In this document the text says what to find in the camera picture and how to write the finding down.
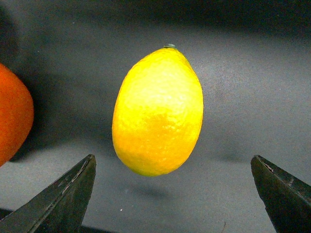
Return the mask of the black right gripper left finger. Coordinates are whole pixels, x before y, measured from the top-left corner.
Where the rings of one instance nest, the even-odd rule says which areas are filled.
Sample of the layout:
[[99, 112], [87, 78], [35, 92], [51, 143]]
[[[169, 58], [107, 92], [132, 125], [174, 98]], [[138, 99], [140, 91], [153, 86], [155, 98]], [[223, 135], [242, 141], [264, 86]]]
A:
[[2, 233], [78, 233], [90, 200], [96, 159], [88, 155], [0, 221]]

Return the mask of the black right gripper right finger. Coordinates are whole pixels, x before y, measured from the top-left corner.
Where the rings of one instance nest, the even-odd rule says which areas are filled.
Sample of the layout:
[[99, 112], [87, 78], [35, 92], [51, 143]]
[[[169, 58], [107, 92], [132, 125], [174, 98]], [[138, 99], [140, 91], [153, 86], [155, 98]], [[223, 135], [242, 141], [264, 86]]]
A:
[[255, 185], [277, 233], [311, 231], [311, 186], [264, 157], [251, 160]]

